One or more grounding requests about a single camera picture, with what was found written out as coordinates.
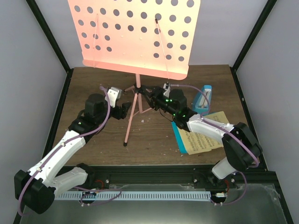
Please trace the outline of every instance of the yellow paper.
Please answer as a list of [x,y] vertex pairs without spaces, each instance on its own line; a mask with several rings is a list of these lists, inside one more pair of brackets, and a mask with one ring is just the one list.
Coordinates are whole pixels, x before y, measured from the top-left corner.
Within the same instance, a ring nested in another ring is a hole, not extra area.
[[[225,124],[229,123],[223,111],[209,114],[204,117]],[[179,128],[178,132],[181,135],[184,147],[188,154],[203,153],[211,151],[215,148],[223,147],[221,143],[206,137],[203,134],[191,133]]]

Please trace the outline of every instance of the white wall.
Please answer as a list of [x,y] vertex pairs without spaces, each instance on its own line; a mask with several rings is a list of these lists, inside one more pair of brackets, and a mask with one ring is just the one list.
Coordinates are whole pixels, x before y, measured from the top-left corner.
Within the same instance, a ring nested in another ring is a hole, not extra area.
[[0,217],[17,212],[14,175],[42,156],[66,73],[26,1],[0,7]]
[[[68,1],[36,2],[70,67],[82,67],[81,48]],[[266,2],[267,0],[201,0],[189,64],[232,66]]]
[[279,0],[238,70],[270,170],[299,223],[299,7]]

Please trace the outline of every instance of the circular hole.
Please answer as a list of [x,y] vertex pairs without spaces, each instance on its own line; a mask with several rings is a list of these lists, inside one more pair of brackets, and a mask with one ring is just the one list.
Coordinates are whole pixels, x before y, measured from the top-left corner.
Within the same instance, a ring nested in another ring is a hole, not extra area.
[[159,41],[155,41],[155,42],[154,42],[154,45],[155,45],[156,47],[159,47],[159,46],[160,46]]
[[94,21],[91,21],[91,22],[90,22],[90,25],[91,25],[92,27],[95,27],[95,26],[96,26],[96,24],[95,24]]
[[101,9],[100,9],[100,12],[101,12],[103,15],[105,15],[105,14],[106,14],[106,9],[101,8]]
[[120,29],[121,29],[121,26],[120,26],[120,24],[116,23],[116,25],[115,25],[115,29],[118,29],[118,30],[120,30]]
[[118,11],[117,9],[113,10],[113,14],[116,15],[116,16],[119,16],[120,15],[120,11]]
[[170,30],[168,31],[168,35],[169,35],[169,36],[173,36],[173,35],[174,35],[174,30],[170,29]]
[[91,8],[91,7],[89,6],[89,7],[87,7],[87,11],[88,11],[89,13],[93,13],[93,8]]
[[128,26],[128,30],[129,30],[129,31],[133,31],[133,30],[134,30],[134,27],[133,27],[132,25],[129,25],[129,26]]
[[155,34],[159,34],[159,32],[161,32],[161,30],[160,29],[158,30],[158,28],[156,28],[155,29]]
[[169,17],[169,20],[170,20],[171,22],[174,22],[176,19],[177,19],[177,18],[176,18],[175,15],[171,15],[171,16]]
[[104,28],[108,28],[108,24],[106,22],[103,23]]
[[146,19],[146,17],[148,17],[148,15],[145,12],[142,12],[140,14],[141,18]]
[[74,8],[75,8],[76,12],[80,12],[80,7],[79,6],[75,6]]
[[148,29],[146,29],[146,27],[141,27],[141,32],[146,33],[146,31],[148,31]]
[[186,16],[184,19],[185,23],[189,23],[191,22],[191,17],[190,16]]
[[172,43],[168,43],[168,44],[167,44],[167,47],[168,47],[168,48],[172,48],[172,47],[173,47],[173,44],[172,44]]
[[160,20],[160,19],[162,19],[162,16],[161,16],[161,14],[160,14],[160,13],[157,13],[157,14],[155,15],[155,19],[157,19],[157,20]]
[[176,6],[176,5],[178,4],[178,0],[171,0],[171,4],[172,4],[173,6]]
[[181,50],[185,50],[187,47],[186,45],[182,44],[179,48],[181,48]]
[[193,0],[188,0],[188,1],[187,1],[187,6],[188,6],[189,8],[191,8],[192,6],[194,6],[194,1],[193,1]]
[[187,36],[189,36],[189,33],[188,33],[187,31],[184,31],[184,32],[182,33],[182,36],[183,36],[183,37],[187,37]]
[[133,17],[133,12],[132,11],[127,11],[127,16],[132,18]]

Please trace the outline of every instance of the red wire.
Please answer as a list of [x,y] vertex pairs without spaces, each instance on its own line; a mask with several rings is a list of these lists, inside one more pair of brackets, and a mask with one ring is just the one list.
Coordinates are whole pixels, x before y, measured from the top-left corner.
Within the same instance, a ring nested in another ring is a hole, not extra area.
[[102,188],[101,188],[101,189],[104,189],[104,186],[105,186],[105,185],[104,185],[104,182],[103,182],[103,181],[101,181],[101,180],[95,180],[95,182],[96,182],[96,183],[101,183],[101,184],[102,184]]
[[227,194],[228,194],[228,190],[229,190],[229,183],[228,183],[228,181],[227,181],[227,180],[224,180],[224,182],[226,183],[226,186],[227,186],[227,188],[228,188],[228,189],[227,189],[227,191],[226,191],[226,192],[227,192]]

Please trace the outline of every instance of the perforated panel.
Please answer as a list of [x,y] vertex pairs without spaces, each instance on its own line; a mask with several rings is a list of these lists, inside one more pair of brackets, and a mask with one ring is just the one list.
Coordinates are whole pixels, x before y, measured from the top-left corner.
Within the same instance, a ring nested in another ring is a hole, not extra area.
[[186,78],[200,0],[68,2],[84,65],[177,80]]
[[[67,191],[56,197],[55,200],[80,200],[82,191]],[[87,196],[83,200],[104,201],[115,197],[119,192],[101,192],[95,196]],[[123,191],[122,194],[116,198],[116,201],[205,201],[209,202],[211,192],[209,191]]]

